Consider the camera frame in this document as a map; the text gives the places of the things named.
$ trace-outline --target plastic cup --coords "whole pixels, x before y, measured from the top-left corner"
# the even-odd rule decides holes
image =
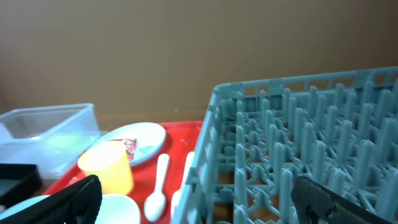
[[[98,176],[103,195],[127,195],[134,188],[126,146],[120,141],[95,145],[81,155],[77,165],[86,175]]]

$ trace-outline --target clear plastic container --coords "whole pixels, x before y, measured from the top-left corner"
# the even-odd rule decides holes
[[[98,137],[91,103],[12,110],[0,115],[0,163],[37,164],[58,179]]]

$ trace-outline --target plastic spoon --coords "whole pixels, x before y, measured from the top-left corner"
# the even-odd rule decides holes
[[[182,188],[183,188],[183,186],[185,184],[185,181],[187,179],[188,171],[189,171],[189,168],[192,165],[192,161],[193,161],[194,155],[195,155],[194,152],[190,152],[190,153],[188,153],[187,158],[185,159],[185,166],[184,166],[184,173],[182,175],[181,187],[176,192],[174,192],[173,197],[172,197],[172,205],[171,205],[171,209],[170,209],[170,211],[171,211],[171,214],[170,214],[171,219],[173,219],[174,212],[177,209],[178,204],[180,203]]]
[[[157,159],[155,190],[144,203],[144,215],[150,222],[156,222],[162,216],[166,207],[166,196],[162,193],[162,190],[169,168],[169,160],[170,157],[167,154],[161,154]]]

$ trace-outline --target dish rack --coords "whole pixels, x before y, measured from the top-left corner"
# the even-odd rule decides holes
[[[393,221],[397,77],[386,67],[216,86],[172,223],[298,223],[300,175]]]

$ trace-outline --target brown wall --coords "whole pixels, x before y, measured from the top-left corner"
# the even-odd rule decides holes
[[[219,83],[398,65],[397,8],[2,0],[0,95],[9,108],[92,102],[102,118],[205,109]]]

